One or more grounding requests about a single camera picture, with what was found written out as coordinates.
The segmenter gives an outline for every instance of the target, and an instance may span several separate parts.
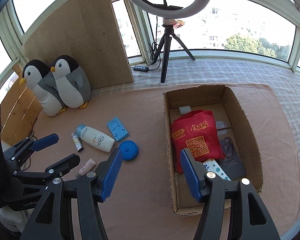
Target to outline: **penguin plush toy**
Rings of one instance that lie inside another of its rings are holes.
[[[48,116],[55,116],[66,110],[65,103],[57,91],[55,79],[49,67],[40,60],[29,61],[23,69],[20,85],[26,84],[42,105]]]
[[[68,55],[57,57],[51,68],[62,101],[71,108],[86,108],[91,96],[87,75]]]

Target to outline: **light blue bottle cap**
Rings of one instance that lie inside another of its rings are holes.
[[[131,161],[138,156],[139,148],[133,141],[124,141],[119,145],[122,159]]]
[[[81,136],[82,130],[86,127],[86,125],[84,124],[80,124],[77,128],[77,130],[75,131],[75,133],[77,134],[78,137]]]

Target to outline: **green foliage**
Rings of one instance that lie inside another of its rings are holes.
[[[225,45],[225,49],[256,53],[282,60],[287,60],[290,48],[290,45],[279,46],[276,43],[270,44],[266,38],[256,40],[251,36],[243,36],[240,33],[229,37]]]

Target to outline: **penguin beak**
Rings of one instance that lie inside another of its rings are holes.
[[[23,84],[26,84],[26,83],[27,83],[26,79],[21,78],[19,85],[23,85]]]

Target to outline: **cardboard box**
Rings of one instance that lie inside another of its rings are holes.
[[[190,194],[184,174],[175,173],[173,155],[175,149],[171,141],[170,124],[180,117],[179,107],[191,106],[191,110],[211,110],[218,130],[218,138],[229,136],[247,172],[245,176],[258,192],[263,183],[261,157],[252,128],[231,88],[225,85],[203,85],[199,87],[172,90],[164,94],[168,140],[168,158],[171,177],[171,195],[176,215],[198,215],[203,204],[199,204]],[[225,208],[230,200],[225,201]]]

